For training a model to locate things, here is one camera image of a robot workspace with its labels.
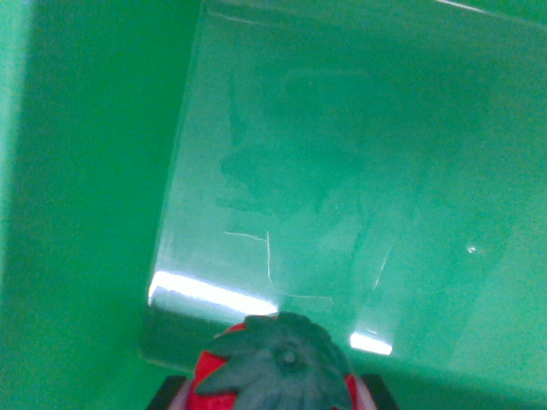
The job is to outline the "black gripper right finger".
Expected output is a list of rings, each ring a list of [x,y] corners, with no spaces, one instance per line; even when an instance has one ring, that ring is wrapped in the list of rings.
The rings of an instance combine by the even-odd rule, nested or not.
[[[400,409],[378,374],[356,377],[356,408],[358,410]]]

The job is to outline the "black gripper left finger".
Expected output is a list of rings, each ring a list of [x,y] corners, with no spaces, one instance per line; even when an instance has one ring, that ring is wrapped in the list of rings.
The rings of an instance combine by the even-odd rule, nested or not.
[[[186,410],[191,391],[191,379],[182,375],[168,376],[155,393],[147,410]]]

